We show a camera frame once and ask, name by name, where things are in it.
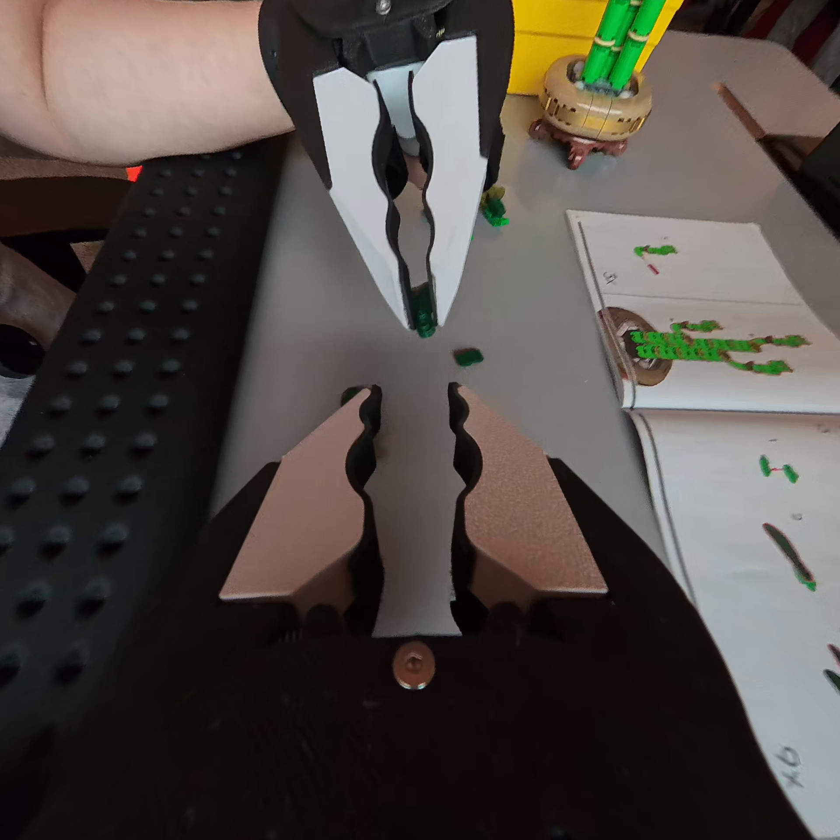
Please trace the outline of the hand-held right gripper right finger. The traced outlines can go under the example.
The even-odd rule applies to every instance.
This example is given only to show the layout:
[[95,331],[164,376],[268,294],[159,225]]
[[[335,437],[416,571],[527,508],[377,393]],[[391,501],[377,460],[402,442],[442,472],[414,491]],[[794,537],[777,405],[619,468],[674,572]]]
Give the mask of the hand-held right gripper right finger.
[[448,422],[464,483],[451,542],[458,630],[476,634],[499,606],[527,616],[549,599],[605,597],[603,574],[543,448],[456,382],[448,384]]

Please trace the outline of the toy bamboo plant model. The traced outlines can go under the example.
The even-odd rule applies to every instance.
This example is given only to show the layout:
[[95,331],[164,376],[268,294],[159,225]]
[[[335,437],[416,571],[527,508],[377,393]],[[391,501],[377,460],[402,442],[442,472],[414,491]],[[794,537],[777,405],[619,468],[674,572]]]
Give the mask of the toy bamboo plant model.
[[591,153],[622,156],[648,119],[653,92],[637,67],[664,5],[607,2],[586,56],[559,58],[546,70],[528,136],[563,144],[569,169]]

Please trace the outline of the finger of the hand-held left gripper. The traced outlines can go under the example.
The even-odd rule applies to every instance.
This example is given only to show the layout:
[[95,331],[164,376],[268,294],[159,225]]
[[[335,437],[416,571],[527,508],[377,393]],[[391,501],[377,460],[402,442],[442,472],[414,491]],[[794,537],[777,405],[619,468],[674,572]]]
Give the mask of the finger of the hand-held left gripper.
[[477,37],[446,39],[412,76],[411,113],[427,157],[423,202],[436,321],[446,323],[474,234],[487,158],[480,152]]
[[376,84],[340,67],[313,79],[329,194],[385,303],[415,330],[400,215],[386,178],[394,129]]

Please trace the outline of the building instruction booklet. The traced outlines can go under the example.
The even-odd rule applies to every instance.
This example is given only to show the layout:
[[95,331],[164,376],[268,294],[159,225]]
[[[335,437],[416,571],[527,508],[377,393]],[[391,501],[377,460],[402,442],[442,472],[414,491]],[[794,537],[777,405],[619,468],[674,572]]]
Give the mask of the building instruction booklet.
[[780,787],[838,838],[838,338],[756,224],[567,216],[668,565]]

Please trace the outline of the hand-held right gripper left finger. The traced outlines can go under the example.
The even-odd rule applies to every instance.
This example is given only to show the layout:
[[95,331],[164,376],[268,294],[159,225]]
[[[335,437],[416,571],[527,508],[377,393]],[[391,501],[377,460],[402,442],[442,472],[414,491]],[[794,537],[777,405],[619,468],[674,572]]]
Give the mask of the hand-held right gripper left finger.
[[381,387],[360,386],[283,455],[218,594],[222,602],[278,602],[300,618],[329,606],[350,633],[372,635],[382,557],[366,485],[381,422]]

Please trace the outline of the yellow plastic bin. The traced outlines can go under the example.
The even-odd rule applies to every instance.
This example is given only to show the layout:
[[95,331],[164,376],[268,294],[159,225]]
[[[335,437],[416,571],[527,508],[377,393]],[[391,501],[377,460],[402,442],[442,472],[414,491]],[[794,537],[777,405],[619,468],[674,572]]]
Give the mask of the yellow plastic bin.
[[588,54],[606,1],[514,1],[512,5],[515,40],[508,92],[535,96],[555,60]]

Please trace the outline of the dark green clip piece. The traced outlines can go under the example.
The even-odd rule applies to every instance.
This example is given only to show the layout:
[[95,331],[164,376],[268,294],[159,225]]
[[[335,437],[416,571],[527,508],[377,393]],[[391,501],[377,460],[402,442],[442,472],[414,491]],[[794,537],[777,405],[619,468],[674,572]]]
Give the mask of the dark green clip piece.
[[421,339],[431,338],[438,326],[434,284],[428,280],[413,287],[409,302],[416,334]]

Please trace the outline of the black studded pad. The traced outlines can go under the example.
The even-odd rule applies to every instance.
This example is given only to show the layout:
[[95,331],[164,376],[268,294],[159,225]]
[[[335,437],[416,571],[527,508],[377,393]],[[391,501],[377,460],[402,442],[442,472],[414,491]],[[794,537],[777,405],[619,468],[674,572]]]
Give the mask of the black studded pad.
[[202,527],[290,136],[143,167],[2,447],[2,762],[76,728]]

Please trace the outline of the black device with green lights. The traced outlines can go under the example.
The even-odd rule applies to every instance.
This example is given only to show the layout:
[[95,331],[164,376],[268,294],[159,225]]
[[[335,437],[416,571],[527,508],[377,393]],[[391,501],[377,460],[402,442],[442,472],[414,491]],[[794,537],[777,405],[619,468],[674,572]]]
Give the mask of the black device with green lights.
[[803,193],[839,238],[839,124],[804,158]]

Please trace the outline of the person's left forearm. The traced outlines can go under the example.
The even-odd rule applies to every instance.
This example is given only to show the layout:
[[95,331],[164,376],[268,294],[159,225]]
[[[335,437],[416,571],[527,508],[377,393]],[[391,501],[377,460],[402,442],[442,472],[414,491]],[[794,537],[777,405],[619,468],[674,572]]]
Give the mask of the person's left forearm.
[[2,1],[2,136],[128,165],[293,131],[261,59],[260,6]]

